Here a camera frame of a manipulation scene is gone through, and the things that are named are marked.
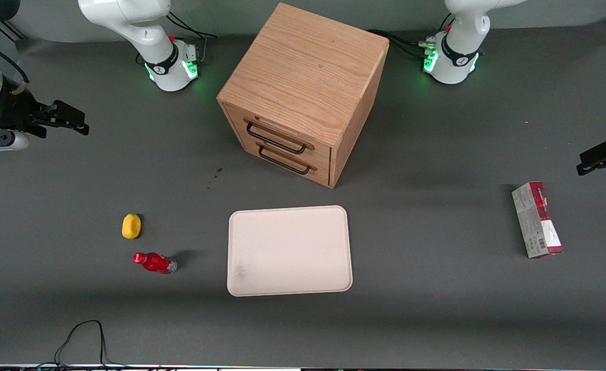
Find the wooden cabinet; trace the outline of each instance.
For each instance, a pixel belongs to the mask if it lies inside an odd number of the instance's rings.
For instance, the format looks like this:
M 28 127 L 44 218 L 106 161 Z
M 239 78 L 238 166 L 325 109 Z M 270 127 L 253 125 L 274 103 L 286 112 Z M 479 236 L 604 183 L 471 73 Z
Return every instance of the wooden cabinet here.
M 280 3 L 218 103 L 246 152 L 334 188 L 374 104 L 388 45 Z

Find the bottle cap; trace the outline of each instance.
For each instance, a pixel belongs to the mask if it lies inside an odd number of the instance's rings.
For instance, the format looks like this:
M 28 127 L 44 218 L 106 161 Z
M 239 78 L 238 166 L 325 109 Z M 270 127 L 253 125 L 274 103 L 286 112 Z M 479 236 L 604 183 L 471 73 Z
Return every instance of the bottle cap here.
M 147 260 L 147 256 L 141 252 L 136 252 L 135 254 L 133 254 L 134 263 L 142 264 L 142 263 L 145 263 L 146 260 Z

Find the red and white box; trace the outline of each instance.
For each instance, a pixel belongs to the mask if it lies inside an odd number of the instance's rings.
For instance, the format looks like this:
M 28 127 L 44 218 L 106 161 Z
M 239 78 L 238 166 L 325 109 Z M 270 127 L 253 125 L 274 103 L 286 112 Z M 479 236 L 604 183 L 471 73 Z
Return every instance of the red and white box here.
M 531 181 L 511 193 L 529 259 L 561 254 L 561 242 L 548 214 L 542 181 Z

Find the gray tabletop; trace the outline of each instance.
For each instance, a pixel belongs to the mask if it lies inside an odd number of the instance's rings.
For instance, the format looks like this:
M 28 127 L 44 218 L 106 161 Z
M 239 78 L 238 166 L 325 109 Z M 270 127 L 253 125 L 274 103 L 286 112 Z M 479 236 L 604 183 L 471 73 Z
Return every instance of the gray tabletop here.
M 606 23 L 494 30 L 458 86 L 392 48 L 335 190 L 234 137 L 215 96 L 251 40 L 210 41 L 201 78 L 174 93 L 127 42 L 22 45 L 35 96 L 91 131 L 0 153 L 1 363 L 49 361 L 95 318 L 132 364 L 606 369 L 606 171 L 575 170 L 606 140 Z M 510 191 L 532 180 L 561 256 L 526 258 Z M 230 296 L 230 214 L 310 205 L 347 210 L 352 288 Z M 138 240 L 120 234 L 127 213 L 144 216 Z M 136 251 L 180 269 L 146 272 Z M 97 352 L 84 327 L 63 361 Z

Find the red bottle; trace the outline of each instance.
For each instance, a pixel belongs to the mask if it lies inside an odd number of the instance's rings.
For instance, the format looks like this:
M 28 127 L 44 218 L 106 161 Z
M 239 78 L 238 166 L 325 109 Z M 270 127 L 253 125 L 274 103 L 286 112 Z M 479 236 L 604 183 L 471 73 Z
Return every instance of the red bottle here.
M 148 271 L 159 272 L 164 275 L 169 275 L 177 270 L 177 262 L 173 258 L 168 258 L 155 252 L 147 254 L 136 252 L 133 254 L 133 262 L 141 264 Z

